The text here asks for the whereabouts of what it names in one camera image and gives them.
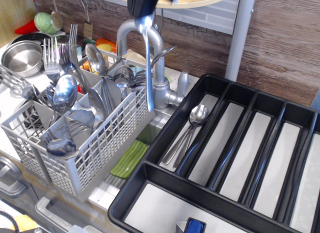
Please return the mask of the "black blue robot gripper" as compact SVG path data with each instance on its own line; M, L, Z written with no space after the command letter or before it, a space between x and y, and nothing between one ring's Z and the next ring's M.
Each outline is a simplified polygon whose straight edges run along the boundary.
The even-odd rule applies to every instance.
M152 15L156 9L159 0L127 0L127 9L134 18L141 18ZM178 0L169 0L171 3L177 3Z

